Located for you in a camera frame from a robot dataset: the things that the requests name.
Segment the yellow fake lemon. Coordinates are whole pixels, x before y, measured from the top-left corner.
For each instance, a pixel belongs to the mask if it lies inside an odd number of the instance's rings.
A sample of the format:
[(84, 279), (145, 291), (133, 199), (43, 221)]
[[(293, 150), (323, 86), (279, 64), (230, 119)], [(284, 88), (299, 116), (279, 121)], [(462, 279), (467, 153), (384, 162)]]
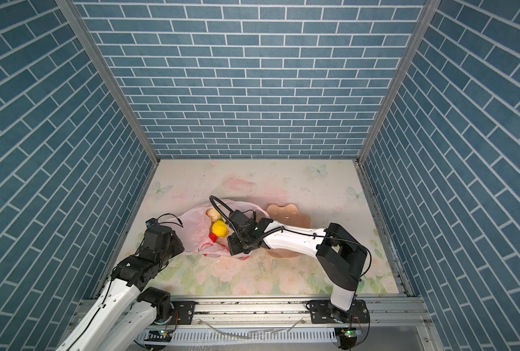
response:
[(217, 238), (226, 238), (229, 235), (229, 228), (224, 221), (218, 220), (213, 222), (210, 232)]

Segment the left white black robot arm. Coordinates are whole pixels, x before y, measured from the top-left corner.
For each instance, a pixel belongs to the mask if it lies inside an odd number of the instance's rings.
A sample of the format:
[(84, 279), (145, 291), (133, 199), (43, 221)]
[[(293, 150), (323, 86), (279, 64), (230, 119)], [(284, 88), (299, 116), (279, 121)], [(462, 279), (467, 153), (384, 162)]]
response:
[(136, 252), (112, 270), (99, 297), (58, 350), (126, 350), (154, 322), (177, 317), (169, 292), (148, 283), (184, 252), (172, 222), (150, 219)]

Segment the pink plastic bag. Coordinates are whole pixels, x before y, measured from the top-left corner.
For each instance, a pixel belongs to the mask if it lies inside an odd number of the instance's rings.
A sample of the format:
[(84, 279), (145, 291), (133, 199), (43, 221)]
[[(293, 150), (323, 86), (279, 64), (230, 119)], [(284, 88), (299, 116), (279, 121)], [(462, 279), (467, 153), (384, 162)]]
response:
[[(223, 199), (234, 211), (244, 212), (252, 218), (252, 212), (256, 212), (256, 219), (269, 218), (270, 215), (261, 207), (244, 201)], [(220, 238), (213, 242), (210, 237), (210, 229), (213, 225), (207, 210), (213, 209), (211, 203), (194, 207), (180, 216), (183, 227), (174, 226), (176, 235), (184, 247), (183, 254), (204, 254), (208, 257), (231, 257), (227, 238)]]

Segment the peach lotus shaped bowl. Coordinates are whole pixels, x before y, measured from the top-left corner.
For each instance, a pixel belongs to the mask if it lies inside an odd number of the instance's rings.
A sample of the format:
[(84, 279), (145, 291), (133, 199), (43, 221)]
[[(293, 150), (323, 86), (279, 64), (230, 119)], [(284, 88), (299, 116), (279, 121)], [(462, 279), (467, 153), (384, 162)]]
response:
[[(311, 228), (311, 218), (306, 214), (301, 214), (299, 209), (293, 204), (283, 207), (271, 204), (267, 208), (267, 213), (271, 219), (284, 225), (291, 225), (299, 228)], [(288, 259), (301, 256), (298, 252), (282, 249), (270, 249), (267, 250), (267, 254), (276, 259)]]

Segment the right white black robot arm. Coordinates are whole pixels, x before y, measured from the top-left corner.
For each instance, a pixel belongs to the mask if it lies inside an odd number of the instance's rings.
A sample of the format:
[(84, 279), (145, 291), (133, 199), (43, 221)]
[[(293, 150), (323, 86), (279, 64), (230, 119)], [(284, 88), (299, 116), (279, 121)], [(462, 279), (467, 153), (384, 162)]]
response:
[(327, 228), (299, 228), (270, 218), (249, 217), (238, 210), (223, 218), (233, 230), (228, 238), (232, 256), (263, 248), (317, 259), (333, 284), (328, 307), (332, 319), (343, 323), (353, 321), (352, 304), (363, 276), (371, 267), (371, 253), (344, 227), (331, 223)]

